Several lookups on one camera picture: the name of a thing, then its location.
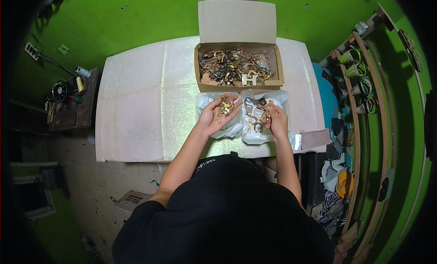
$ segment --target power strip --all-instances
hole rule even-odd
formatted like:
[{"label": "power strip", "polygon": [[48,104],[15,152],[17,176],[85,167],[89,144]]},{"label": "power strip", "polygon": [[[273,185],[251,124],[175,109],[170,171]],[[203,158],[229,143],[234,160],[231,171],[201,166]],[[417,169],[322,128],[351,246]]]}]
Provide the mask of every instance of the power strip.
[{"label": "power strip", "polygon": [[35,60],[38,60],[39,57],[39,52],[38,50],[32,45],[30,44],[30,42],[28,42],[25,46],[25,51]]}]

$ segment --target box lid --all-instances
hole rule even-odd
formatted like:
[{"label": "box lid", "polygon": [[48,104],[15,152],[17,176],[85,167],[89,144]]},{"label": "box lid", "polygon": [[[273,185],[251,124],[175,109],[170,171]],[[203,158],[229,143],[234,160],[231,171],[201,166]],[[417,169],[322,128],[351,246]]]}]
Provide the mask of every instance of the box lid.
[{"label": "box lid", "polygon": [[198,2],[201,43],[276,43],[275,4],[247,0]]}]

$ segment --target cardboard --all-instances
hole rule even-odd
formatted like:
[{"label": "cardboard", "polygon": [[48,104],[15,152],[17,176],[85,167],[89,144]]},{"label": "cardboard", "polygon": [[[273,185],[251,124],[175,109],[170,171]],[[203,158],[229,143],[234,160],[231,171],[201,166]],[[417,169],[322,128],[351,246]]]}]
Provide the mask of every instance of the cardboard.
[{"label": "cardboard", "polygon": [[153,195],[143,194],[134,190],[130,190],[123,197],[117,200],[117,202],[114,203],[114,206],[132,213],[137,206],[150,200],[152,196]]},{"label": "cardboard", "polygon": [[194,73],[200,92],[229,91],[229,86],[200,82],[202,54],[214,49],[241,48],[247,52],[265,54],[270,67],[276,71],[274,80],[262,86],[232,86],[241,92],[246,89],[278,90],[284,84],[284,71],[276,45],[275,4],[254,0],[205,0],[198,2],[200,43],[194,49]]}]

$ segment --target hand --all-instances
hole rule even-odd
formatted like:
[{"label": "hand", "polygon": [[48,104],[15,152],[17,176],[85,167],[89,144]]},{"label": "hand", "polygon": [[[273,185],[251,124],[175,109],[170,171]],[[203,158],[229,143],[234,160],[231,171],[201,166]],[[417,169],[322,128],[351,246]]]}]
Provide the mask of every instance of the hand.
[{"label": "hand", "polygon": [[[229,93],[226,93],[223,96],[228,98]],[[235,100],[238,99],[238,95],[232,96],[231,99],[235,102]],[[199,121],[196,124],[196,126],[199,127],[199,130],[202,130],[202,132],[204,132],[204,134],[208,137],[212,136],[214,133],[222,129],[223,126],[225,126],[230,120],[237,116],[239,112],[239,109],[237,109],[237,107],[239,107],[243,102],[239,100],[238,102],[234,103],[234,110],[228,116],[226,116],[226,114],[223,114],[220,118],[218,118],[217,115],[220,113],[220,103],[221,97],[209,103],[209,105],[207,105],[203,109],[202,114],[200,114]],[[216,119],[219,119],[221,123],[217,124]]]},{"label": "hand", "polygon": [[278,106],[268,104],[270,108],[270,119],[263,120],[265,128],[270,129],[272,140],[277,144],[278,141],[288,141],[288,117],[287,114]]}]

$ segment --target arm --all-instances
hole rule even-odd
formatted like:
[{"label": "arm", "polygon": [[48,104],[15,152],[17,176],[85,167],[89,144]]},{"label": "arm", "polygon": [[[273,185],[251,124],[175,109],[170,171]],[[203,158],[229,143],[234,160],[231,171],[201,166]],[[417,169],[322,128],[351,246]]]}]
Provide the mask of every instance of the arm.
[{"label": "arm", "polygon": [[302,189],[288,136],[276,143],[276,167],[277,183],[290,190],[299,201],[299,205],[303,208]]},{"label": "arm", "polygon": [[[237,95],[232,96],[233,101],[237,99]],[[199,121],[191,130],[174,160],[170,163],[167,170],[165,170],[158,190],[150,198],[151,201],[158,201],[166,207],[170,196],[176,188],[187,180],[190,180],[193,176],[194,169],[196,168],[200,154],[208,138],[219,131],[238,114],[239,110],[234,109],[228,116],[222,115],[220,118],[221,123],[217,124],[216,119],[218,119],[217,115],[219,113],[220,102],[221,98],[218,98],[204,108]],[[241,105],[241,103],[242,101],[236,102],[234,105],[235,108]]]},{"label": "arm", "polygon": [[271,137],[276,145],[277,183],[290,190],[302,206],[302,189],[296,171],[292,146],[288,140],[288,117],[284,111],[270,103],[270,117],[265,127],[270,129]]}]

